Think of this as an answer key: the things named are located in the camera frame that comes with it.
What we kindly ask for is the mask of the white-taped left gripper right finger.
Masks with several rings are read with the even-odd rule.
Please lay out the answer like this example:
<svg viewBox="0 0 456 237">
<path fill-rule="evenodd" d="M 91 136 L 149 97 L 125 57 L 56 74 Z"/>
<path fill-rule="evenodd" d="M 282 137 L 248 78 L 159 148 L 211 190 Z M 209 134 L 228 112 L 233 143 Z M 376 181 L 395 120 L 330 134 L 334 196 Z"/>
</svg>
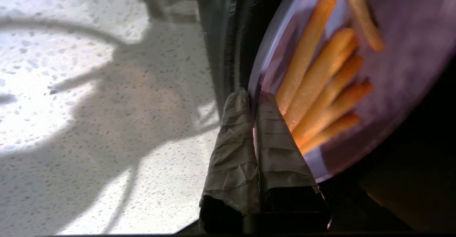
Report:
<svg viewBox="0 0 456 237">
<path fill-rule="evenodd" d="M 271 93 L 259 94 L 255 115 L 262 212 L 331 214 Z"/>
</svg>

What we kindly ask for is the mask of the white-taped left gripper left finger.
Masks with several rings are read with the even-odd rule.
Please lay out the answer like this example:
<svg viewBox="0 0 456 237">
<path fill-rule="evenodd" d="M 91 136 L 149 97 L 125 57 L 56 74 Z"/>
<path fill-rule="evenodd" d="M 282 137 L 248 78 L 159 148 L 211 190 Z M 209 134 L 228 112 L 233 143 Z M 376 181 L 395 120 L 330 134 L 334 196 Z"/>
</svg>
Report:
<svg viewBox="0 0 456 237">
<path fill-rule="evenodd" d="M 244 89 L 226 99 L 199 206 L 200 229 L 207 234 L 243 233 L 244 218 L 260 212 L 253 123 Z"/>
</svg>

